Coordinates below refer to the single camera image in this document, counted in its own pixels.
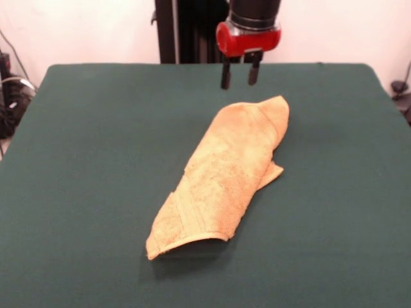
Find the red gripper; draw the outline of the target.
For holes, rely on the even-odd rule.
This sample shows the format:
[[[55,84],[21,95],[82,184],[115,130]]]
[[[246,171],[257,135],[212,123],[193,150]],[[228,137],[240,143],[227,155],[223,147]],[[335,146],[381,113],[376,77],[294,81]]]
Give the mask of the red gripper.
[[[216,27],[218,49],[225,55],[222,57],[222,78],[220,87],[227,90],[231,80],[231,64],[238,63],[239,56],[244,62],[251,64],[248,84],[254,85],[258,80],[259,67],[264,52],[275,49],[281,39],[281,28],[276,26],[268,31],[244,31],[231,22],[220,22]]]

